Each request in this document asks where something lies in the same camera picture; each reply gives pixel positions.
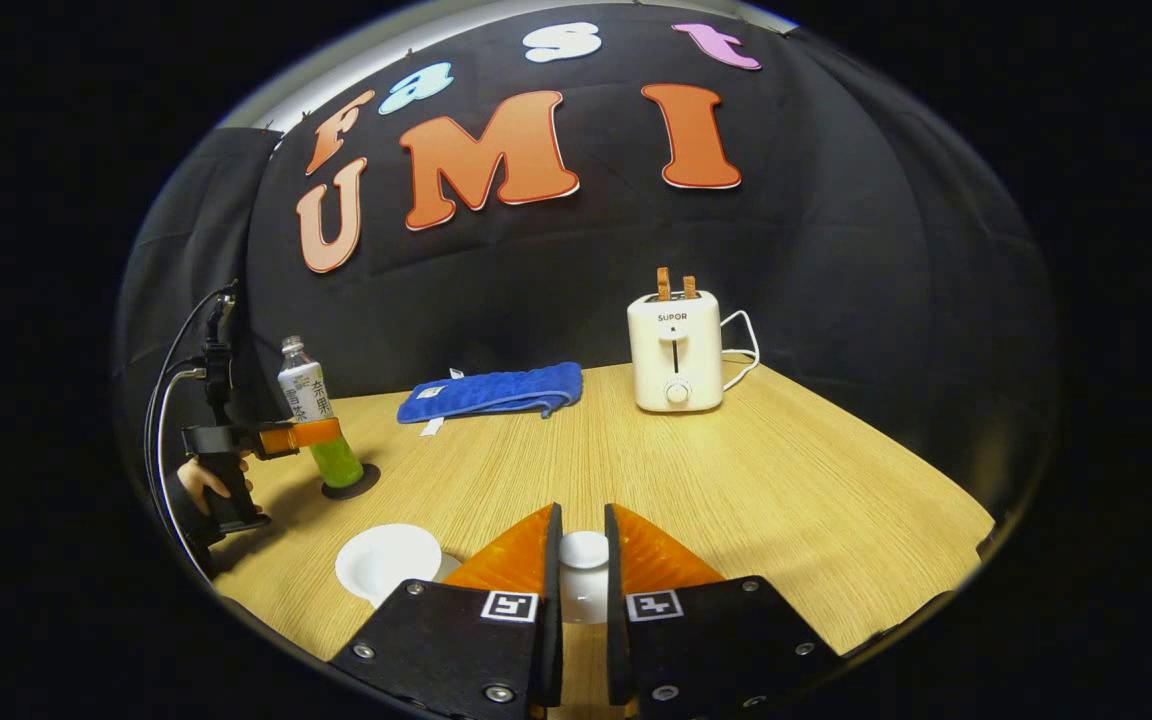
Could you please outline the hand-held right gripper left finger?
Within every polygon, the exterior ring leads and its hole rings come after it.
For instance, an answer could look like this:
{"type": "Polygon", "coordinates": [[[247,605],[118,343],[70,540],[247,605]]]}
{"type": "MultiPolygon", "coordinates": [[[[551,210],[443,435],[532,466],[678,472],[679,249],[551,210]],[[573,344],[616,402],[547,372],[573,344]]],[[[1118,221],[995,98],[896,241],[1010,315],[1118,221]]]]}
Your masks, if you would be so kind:
{"type": "Polygon", "coordinates": [[[547,720],[562,694],[562,530],[550,503],[444,582],[402,579],[329,665],[422,720],[547,720]]]}

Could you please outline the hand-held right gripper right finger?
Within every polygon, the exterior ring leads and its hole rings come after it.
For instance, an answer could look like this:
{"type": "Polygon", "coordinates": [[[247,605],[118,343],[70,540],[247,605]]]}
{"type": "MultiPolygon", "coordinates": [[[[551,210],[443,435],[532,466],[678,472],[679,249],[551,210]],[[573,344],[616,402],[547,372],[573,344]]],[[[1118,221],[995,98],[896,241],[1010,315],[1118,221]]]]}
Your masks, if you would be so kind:
{"type": "Polygon", "coordinates": [[[844,670],[759,575],[727,578],[676,538],[605,506],[608,702],[626,720],[788,720],[844,670]]]}

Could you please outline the clear water bottle green label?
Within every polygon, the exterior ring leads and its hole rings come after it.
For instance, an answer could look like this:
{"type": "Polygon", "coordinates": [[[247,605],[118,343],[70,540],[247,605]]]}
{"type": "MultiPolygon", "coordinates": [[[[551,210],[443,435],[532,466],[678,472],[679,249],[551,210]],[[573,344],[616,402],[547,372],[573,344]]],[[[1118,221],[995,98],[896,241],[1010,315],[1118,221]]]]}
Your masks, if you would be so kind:
{"type": "Polygon", "coordinates": [[[321,364],[308,356],[305,342],[297,334],[282,341],[282,367],[276,382],[301,445],[314,456],[324,495],[356,497],[364,488],[364,465],[340,430],[321,364]]]}

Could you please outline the white teacup lid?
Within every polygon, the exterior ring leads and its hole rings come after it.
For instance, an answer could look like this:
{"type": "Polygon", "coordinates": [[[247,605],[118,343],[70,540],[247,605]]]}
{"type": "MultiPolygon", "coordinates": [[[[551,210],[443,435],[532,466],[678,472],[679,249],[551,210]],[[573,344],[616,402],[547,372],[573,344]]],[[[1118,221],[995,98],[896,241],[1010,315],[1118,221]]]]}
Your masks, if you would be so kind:
{"type": "Polygon", "coordinates": [[[593,530],[576,530],[559,541],[559,592],[562,621],[600,626],[608,617],[611,547],[593,530]]]}

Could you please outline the dark round coaster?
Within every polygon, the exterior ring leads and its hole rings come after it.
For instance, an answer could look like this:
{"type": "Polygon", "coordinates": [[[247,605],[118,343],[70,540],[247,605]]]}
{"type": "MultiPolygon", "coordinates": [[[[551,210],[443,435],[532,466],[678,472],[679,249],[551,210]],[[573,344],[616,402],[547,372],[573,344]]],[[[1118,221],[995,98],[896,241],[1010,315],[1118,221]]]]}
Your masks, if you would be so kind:
{"type": "Polygon", "coordinates": [[[362,462],[361,475],[358,478],[347,484],[347,486],[329,486],[328,483],[323,482],[320,484],[320,492],[323,497],[333,498],[333,500],[343,500],[343,498],[361,497],[362,493],[370,491],[370,488],[376,486],[381,477],[381,471],[371,462],[362,462]]]}

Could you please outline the white teacup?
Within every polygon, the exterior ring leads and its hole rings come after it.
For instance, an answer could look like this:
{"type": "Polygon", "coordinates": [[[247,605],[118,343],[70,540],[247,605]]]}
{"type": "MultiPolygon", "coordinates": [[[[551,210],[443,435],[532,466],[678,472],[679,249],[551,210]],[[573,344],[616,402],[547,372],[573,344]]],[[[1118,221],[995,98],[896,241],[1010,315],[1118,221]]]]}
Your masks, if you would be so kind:
{"type": "Polygon", "coordinates": [[[429,530],[411,524],[371,526],[353,536],[335,555],[335,578],[348,593],[376,609],[408,579],[431,582],[444,552],[429,530]]]}

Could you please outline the blue towel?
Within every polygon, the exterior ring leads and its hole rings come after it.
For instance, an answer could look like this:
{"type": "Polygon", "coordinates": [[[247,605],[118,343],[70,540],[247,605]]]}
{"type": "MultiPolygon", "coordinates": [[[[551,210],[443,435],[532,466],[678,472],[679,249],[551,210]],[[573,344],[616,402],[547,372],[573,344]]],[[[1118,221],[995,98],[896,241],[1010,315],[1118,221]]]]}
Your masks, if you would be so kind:
{"type": "Polygon", "coordinates": [[[577,363],[422,382],[397,406],[399,424],[438,418],[495,414],[539,414],[548,419],[582,396],[582,367],[577,363]]]}

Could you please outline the cream toaster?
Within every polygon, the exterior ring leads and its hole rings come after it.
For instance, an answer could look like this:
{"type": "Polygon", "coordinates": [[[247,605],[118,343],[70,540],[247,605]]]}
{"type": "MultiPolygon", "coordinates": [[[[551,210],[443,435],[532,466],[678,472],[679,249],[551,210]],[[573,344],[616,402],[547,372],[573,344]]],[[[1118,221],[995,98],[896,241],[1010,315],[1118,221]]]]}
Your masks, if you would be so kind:
{"type": "Polygon", "coordinates": [[[626,306],[636,406],[647,414],[703,414],[723,402],[717,296],[673,291],[626,306]]]}

